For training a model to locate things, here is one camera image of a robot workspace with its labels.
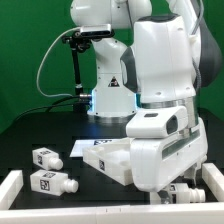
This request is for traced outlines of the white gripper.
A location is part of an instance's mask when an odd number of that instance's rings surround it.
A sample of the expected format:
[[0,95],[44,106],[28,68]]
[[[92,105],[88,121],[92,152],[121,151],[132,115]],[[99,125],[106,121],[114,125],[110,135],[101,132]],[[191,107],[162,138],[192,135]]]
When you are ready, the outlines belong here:
[[161,190],[184,173],[194,186],[201,164],[207,159],[207,137],[202,119],[186,139],[178,134],[165,139],[134,139],[130,161],[135,186],[145,192],[158,192],[162,204],[171,204],[167,190]]

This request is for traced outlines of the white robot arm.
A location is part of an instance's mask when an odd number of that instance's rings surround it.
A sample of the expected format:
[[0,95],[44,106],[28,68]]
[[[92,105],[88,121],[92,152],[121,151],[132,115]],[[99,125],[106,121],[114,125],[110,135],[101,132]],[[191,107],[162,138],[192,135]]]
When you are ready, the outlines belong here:
[[196,91],[220,67],[220,50],[203,20],[202,0],[167,0],[170,14],[154,16],[149,0],[128,0],[134,42],[120,63],[124,84],[140,95],[141,107],[126,126],[126,138],[87,148],[84,161],[108,176],[120,158],[134,185],[165,203],[202,202],[201,189],[176,184],[195,179],[207,158]]

